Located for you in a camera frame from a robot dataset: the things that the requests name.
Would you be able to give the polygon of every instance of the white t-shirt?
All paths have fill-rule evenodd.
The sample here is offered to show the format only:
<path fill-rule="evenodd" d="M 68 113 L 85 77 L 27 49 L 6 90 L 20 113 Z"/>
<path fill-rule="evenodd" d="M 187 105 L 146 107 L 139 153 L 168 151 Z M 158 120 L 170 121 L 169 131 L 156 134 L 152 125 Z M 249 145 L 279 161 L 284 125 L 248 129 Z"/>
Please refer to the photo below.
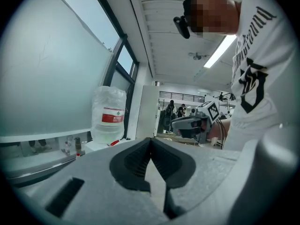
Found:
<path fill-rule="evenodd" d="M 227 150 L 242 150 L 245 142 L 280 124 L 268 88 L 298 49 L 296 35 L 275 0 L 243 0 L 236 35 L 232 92 L 237 104 L 224 145 Z"/>

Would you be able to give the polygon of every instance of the wall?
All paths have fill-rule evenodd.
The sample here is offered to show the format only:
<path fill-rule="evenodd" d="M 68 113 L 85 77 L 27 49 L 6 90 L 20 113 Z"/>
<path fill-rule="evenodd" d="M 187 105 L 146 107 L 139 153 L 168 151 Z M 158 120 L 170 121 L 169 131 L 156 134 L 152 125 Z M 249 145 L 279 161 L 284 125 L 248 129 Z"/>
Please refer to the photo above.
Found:
<path fill-rule="evenodd" d="M 25 0 L 0 44 L 0 142 L 90 130 L 111 55 L 62 0 Z"/>
<path fill-rule="evenodd" d="M 211 95 L 215 97 L 220 95 L 220 91 L 212 91 L 207 89 L 201 89 L 197 86 L 182 85 L 182 84 L 175 84 L 175 83 L 168 83 L 168 82 L 165 82 L 163 85 L 160 84 L 159 87 L 160 87 L 159 89 L 160 91 L 177 92 L 177 93 L 184 93 L 184 94 L 190 94 L 190 95 L 196 95 L 202 97 L 204 97 L 204 95 Z"/>
<path fill-rule="evenodd" d="M 132 96 L 127 137 L 134 140 L 136 135 L 137 121 L 142 99 L 144 85 L 152 85 L 152 77 L 148 64 L 140 63 L 135 81 L 135 90 Z"/>

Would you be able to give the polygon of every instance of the plastic water bottle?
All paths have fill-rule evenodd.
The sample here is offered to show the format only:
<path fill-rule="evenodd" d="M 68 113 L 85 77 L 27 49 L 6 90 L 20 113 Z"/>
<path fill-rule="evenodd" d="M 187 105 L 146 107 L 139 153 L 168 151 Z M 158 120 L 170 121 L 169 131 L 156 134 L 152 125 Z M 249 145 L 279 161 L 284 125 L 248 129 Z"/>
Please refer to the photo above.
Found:
<path fill-rule="evenodd" d="M 93 96 L 91 135 L 95 142 L 111 144 L 124 135 L 126 93 L 102 86 Z"/>

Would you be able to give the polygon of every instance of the railing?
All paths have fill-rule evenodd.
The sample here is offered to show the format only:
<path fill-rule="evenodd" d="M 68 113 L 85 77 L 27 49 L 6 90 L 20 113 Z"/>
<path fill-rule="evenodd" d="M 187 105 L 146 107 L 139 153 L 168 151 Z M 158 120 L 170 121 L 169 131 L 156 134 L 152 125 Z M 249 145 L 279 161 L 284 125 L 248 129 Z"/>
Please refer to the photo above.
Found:
<path fill-rule="evenodd" d="M 178 99 L 178 100 L 186 100 L 186 101 L 204 103 L 204 97 L 189 95 L 189 94 L 183 94 L 183 93 L 176 93 L 176 92 L 163 92 L 163 91 L 160 91 L 159 92 L 159 97 L 160 98 L 170 98 L 170 99 Z"/>
<path fill-rule="evenodd" d="M 230 99 L 230 95 L 231 95 L 231 93 L 226 93 L 226 94 L 224 94 L 224 95 L 223 95 L 223 101 L 229 101 L 229 100 L 231 100 L 231 99 Z"/>

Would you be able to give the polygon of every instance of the ceiling light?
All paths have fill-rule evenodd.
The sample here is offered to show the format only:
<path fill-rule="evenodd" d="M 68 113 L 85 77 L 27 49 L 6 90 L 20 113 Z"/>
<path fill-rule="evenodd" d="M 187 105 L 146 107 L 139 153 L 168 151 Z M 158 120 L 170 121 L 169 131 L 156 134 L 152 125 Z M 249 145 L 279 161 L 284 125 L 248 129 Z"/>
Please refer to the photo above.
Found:
<path fill-rule="evenodd" d="M 204 65 L 205 68 L 210 68 L 214 63 L 222 56 L 223 53 L 227 50 L 227 48 L 233 43 L 236 39 L 235 35 L 227 35 L 220 46 L 216 49 L 214 54 L 210 57 L 207 63 Z"/>

